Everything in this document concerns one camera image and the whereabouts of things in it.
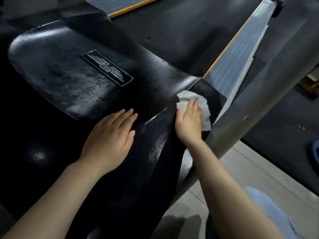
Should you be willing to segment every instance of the hand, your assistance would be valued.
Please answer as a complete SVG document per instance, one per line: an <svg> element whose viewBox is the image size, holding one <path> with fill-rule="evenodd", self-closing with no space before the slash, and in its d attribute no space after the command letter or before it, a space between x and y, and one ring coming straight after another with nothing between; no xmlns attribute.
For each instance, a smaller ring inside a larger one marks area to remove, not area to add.
<svg viewBox="0 0 319 239"><path fill-rule="evenodd" d="M88 136L79 163L100 176L116 169L126 158L135 135L132 124L138 117L124 109L103 118Z"/></svg>
<svg viewBox="0 0 319 239"><path fill-rule="evenodd" d="M202 109L198 107L198 101L190 99L184 114L182 109L177 109L175 131L187 148L202 141L202 127Z"/></svg>

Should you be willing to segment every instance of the white cloth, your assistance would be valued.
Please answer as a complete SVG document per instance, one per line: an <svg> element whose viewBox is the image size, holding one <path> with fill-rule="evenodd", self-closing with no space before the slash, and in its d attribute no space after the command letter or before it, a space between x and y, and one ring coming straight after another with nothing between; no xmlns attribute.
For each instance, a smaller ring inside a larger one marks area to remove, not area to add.
<svg viewBox="0 0 319 239"><path fill-rule="evenodd" d="M183 112L186 111L187 104L190 99L198 100L198 106L201 107L204 118L202 131L210 131L212 129L212 124L209 120L211 113L207 105L207 100L203 96L188 90L183 90L178 93L177 96L180 102L176 103L176 106L177 108L181 108Z"/></svg>

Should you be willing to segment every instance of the chrome emblem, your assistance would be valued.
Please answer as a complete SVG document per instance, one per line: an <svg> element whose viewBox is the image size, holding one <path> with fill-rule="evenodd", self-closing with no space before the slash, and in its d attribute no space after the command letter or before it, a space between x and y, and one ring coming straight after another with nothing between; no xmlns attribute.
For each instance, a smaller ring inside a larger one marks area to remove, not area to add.
<svg viewBox="0 0 319 239"><path fill-rule="evenodd" d="M133 80L133 77L126 73L124 70L117 67L110 60L105 58L96 50L92 50L81 55L82 58L91 64L94 68L110 78L120 86L127 85Z"/></svg>

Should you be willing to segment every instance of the forearm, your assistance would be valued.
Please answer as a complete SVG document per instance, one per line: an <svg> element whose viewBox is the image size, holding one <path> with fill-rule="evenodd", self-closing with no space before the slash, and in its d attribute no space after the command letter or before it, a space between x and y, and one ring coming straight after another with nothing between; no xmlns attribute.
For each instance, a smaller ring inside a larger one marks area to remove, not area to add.
<svg viewBox="0 0 319 239"><path fill-rule="evenodd" d="M79 163L71 164L3 239L64 238L98 179Z"/></svg>
<svg viewBox="0 0 319 239"><path fill-rule="evenodd" d="M210 214L223 238L283 238L276 225L223 169L204 141L189 151Z"/></svg>

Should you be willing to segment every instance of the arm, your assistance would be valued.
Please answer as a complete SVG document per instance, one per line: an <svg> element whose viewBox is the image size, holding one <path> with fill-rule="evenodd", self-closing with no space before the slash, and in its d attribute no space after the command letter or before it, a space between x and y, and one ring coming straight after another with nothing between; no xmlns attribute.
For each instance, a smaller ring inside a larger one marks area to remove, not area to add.
<svg viewBox="0 0 319 239"><path fill-rule="evenodd" d="M222 238L281 239L277 226L263 213L225 171L201 139L201 108L190 100L185 114L177 111L175 129L193 158L199 181Z"/></svg>
<svg viewBox="0 0 319 239"><path fill-rule="evenodd" d="M106 116L92 130L79 160L21 217L3 239L64 238L73 218L96 182L127 156L137 114L124 110Z"/></svg>

